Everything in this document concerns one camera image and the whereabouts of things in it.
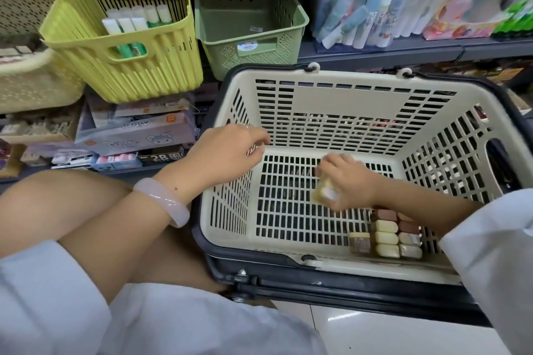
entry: white shirt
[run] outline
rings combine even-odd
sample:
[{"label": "white shirt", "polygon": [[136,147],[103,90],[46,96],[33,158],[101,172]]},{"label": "white shirt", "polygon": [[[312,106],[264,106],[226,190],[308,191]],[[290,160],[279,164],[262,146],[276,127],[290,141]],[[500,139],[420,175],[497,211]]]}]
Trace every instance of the white shirt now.
[{"label": "white shirt", "polygon": [[[440,242],[516,355],[533,337],[533,190],[489,203]],[[110,306],[77,262],[44,242],[0,260],[2,355],[326,354],[316,331],[275,309],[205,291],[127,284]]]}]

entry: cartoon bear print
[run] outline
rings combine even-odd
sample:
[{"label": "cartoon bear print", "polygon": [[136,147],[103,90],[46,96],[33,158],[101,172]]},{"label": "cartoon bear print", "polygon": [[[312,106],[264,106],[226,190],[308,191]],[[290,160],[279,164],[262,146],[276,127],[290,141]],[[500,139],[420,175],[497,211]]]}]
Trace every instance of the cartoon bear print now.
[{"label": "cartoon bear print", "polygon": [[161,135],[157,136],[148,136],[148,139],[153,144],[171,144],[174,142],[174,139],[171,137],[171,132],[163,132]]}]

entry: white floor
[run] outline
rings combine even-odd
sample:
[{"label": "white floor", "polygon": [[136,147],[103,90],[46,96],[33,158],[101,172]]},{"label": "white floor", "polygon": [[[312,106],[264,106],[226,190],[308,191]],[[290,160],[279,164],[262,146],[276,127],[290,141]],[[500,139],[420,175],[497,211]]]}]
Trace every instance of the white floor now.
[{"label": "white floor", "polygon": [[510,355],[492,328],[300,303],[274,304],[314,327],[330,355]]}]

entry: green storage basket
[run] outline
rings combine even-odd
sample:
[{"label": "green storage basket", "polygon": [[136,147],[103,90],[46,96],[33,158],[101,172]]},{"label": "green storage basket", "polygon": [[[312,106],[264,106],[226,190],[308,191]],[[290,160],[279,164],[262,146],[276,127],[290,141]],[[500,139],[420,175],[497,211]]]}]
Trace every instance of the green storage basket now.
[{"label": "green storage basket", "polygon": [[[106,35],[110,8],[166,3],[173,24]],[[85,82],[110,103],[196,89],[203,80],[190,0],[55,0],[40,33]],[[124,59],[117,45],[142,43],[147,54]]]},{"label": "green storage basket", "polygon": [[195,16],[218,80],[243,63],[295,64],[309,22],[297,0],[195,0]]}]

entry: white sleeve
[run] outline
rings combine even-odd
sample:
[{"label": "white sleeve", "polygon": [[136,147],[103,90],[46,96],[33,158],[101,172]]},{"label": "white sleeve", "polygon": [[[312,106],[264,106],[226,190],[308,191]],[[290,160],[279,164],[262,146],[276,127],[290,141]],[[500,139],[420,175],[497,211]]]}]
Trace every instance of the white sleeve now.
[{"label": "white sleeve", "polygon": [[95,284],[56,242],[0,260],[2,355],[95,355],[110,320]]},{"label": "white sleeve", "polygon": [[533,189],[498,198],[440,241],[513,354],[533,347]]}]

